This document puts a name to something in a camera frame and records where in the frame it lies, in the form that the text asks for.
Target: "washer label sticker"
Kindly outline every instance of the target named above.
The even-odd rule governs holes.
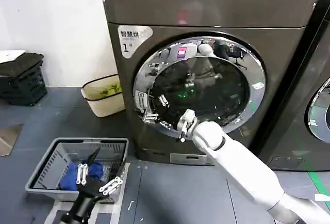
[[[313,120],[313,119],[311,119],[310,121],[309,121],[309,125],[312,125],[312,126],[318,126],[317,124],[316,124],[316,121],[315,120]]]
[[[131,58],[136,49],[152,34],[153,30],[149,26],[120,25],[118,36],[122,55],[126,59]]]
[[[142,91],[135,91],[135,104],[140,110],[147,108],[147,94]]]
[[[253,84],[252,86],[254,89],[259,90],[259,89],[263,88],[265,85],[262,82],[258,82],[258,83]]]

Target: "washer door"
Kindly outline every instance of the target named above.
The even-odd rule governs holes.
[[[330,78],[315,94],[308,108],[310,131],[321,141],[330,143]]]
[[[266,77],[256,54],[225,37],[193,37],[156,51],[138,71],[133,87],[144,122],[178,137],[186,109],[230,132],[258,109]]]

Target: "gray basket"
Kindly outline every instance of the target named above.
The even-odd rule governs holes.
[[[98,147],[101,147],[101,150],[95,161],[103,165],[104,175],[101,180],[108,182],[116,175],[120,175],[125,164],[128,139],[57,138],[32,173],[25,190],[28,193],[47,195],[55,200],[75,201],[79,192],[60,190],[60,180],[66,175],[71,162],[80,163]],[[101,202],[117,202],[119,193],[120,188]]]

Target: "washing machine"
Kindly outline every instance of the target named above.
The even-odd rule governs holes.
[[[316,0],[103,0],[139,159],[210,165],[187,108],[249,146]]]
[[[330,0],[317,1],[271,113],[252,143],[272,169],[330,170],[329,7]]]

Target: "blue towel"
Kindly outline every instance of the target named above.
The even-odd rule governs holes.
[[[77,190],[77,174],[78,166],[75,163],[70,163],[67,174],[60,181],[61,189]],[[88,167],[88,175],[92,178],[101,179],[103,176],[103,166],[100,163],[93,163],[90,167]]]

